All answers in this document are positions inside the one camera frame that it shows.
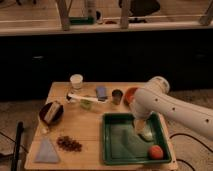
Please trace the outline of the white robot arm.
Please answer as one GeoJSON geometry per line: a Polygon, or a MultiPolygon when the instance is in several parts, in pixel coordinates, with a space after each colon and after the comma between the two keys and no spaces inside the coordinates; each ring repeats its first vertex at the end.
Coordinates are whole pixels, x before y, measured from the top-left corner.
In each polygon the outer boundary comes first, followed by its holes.
{"type": "Polygon", "coordinates": [[[134,118],[147,120],[152,112],[160,113],[213,141],[213,109],[173,98],[169,90],[169,82],[161,76],[139,87],[130,102],[134,118]]]}

